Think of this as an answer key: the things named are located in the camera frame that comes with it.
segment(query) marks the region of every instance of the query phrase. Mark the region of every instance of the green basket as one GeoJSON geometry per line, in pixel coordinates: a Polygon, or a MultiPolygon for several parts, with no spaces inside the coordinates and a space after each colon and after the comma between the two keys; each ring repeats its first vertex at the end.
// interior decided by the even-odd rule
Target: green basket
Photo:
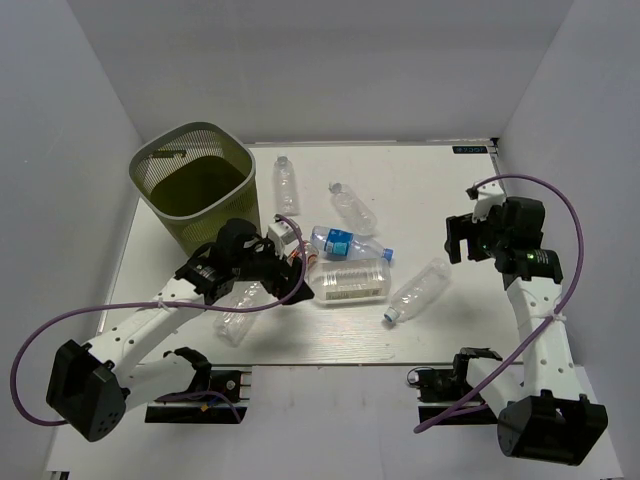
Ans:
{"type": "Polygon", "coordinates": [[[149,142],[131,160],[129,175],[187,255],[215,241],[230,218],[260,231],[255,159],[215,125],[189,123],[149,142]]]}

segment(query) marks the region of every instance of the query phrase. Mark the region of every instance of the gray wall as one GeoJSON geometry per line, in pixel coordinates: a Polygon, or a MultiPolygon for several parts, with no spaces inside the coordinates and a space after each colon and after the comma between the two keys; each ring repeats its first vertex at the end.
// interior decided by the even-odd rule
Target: gray wall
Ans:
{"type": "MultiPolygon", "coordinates": [[[[552,181],[583,223],[582,281],[566,308],[577,359],[609,411],[625,478],[640,478],[640,3],[577,0],[518,105],[501,146],[501,169],[552,181]]],[[[565,276],[575,234],[560,202],[547,202],[546,245],[565,276]]]]}
{"type": "Polygon", "coordinates": [[[69,0],[140,134],[502,133],[571,0],[69,0]]]}
{"type": "MultiPolygon", "coordinates": [[[[52,430],[19,417],[9,368],[46,320],[104,302],[140,138],[64,0],[2,2],[0,65],[1,476],[39,479],[52,430]]],[[[68,320],[27,353],[19,387],[33,413],[54,418],[45,404],[54,351],[92,327],[68,320]]]]}

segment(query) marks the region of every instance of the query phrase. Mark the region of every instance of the black label sticker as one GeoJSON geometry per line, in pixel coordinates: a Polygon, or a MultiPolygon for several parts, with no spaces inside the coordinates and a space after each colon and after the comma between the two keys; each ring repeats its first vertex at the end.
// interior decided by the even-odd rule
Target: black label sticker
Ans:
{"type": "Polygon", "coordinates": [[[454,146],[453,147],[453,153],[459,154],[459,153],[489,153],[489,151],[487,150],[487,147],[484,147],[482,145],[474,147],[474,146],[454,146]]]}

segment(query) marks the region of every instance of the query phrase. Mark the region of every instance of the tabletop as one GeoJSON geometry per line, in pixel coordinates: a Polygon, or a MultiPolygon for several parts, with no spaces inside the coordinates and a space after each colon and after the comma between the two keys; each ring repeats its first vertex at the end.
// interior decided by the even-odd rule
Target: tabletop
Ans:
{"type": "MultiPolygon", "coordinates": [[[[465,189],[495,173],[488,154],[454,154],[446,145],[256,146],[251,151],[263,233],[275,213],[272,166],[285,153],[294,165],[301,202],[301,215],[294,220],[305,237],[314,225],[346,229],[331,205],[330,182],[351,185],[373,210],[376,240],[394,250],[391,292],[432,258],[447,258],[446,217],[472,211],[465,189]]],[[[175,240],[139,200],[111,303],[152,298],[185,261],[175,240]]],[[[434,304],[393,329],[382,325],[386,303],[327,308],[308,301],[261,313],[234,348],[214,332],[218,313],[205,312],[167,338],[148,360],[181,346],[197,349],[216,365],[450,363],[465,346],[511,353],[518,344],[515,316],[493,261],[464,260],[452,272],[451,286],[434,304]]],[[[104,328],[130,314],[109,312],[104,328]]]]}

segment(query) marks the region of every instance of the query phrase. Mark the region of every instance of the robotic arm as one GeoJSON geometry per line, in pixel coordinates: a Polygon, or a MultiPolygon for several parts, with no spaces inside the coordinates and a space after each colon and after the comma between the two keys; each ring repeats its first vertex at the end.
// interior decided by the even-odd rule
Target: robotic arm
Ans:
{"type": "MultiPolygon", "coordinates": [[[[295,240],[284,222],[269,226],[261,238],[253,224],[232,219],[215,243],[200,247],[152,299],[158,308],[143,309],[110,331],[79,345],[73,340],[56,353],[47,403],[90,442],[109,434],[127,410],[163,394],[206,390],[211,364],[187,347],[166,352],[161,360],[140,363],[162,340],[203,310],[169,308],[163,302],[212,305],[231,292],[236,281],[260,281],[284,298],[302,274],[302,261],[291,265],[284,248],[295,240]]],[[[313,298],[306,283],[287,301],[313,298]]]]}
{"type": "MultiPolygon", "coordinates": [[[[474,211],[447,219],[445,249],[454,264],[461,261],[461,240],[467,241],[469,260],[495,259],[523,341],[562,295],[558,256],[541,248],[544,207],[506,197],[497,183],[467,193],[476,201],[474,211]]],[[[565,320],[556,316],[523,354],[522,385],[505,371],[482,390],[507,456],[579,465],[607,427],[605,407],[589,402],[576,376],[565,320]]],[[[475,387],[501,360],[488,349],[462,349],[453,382],[475,387]]]]}

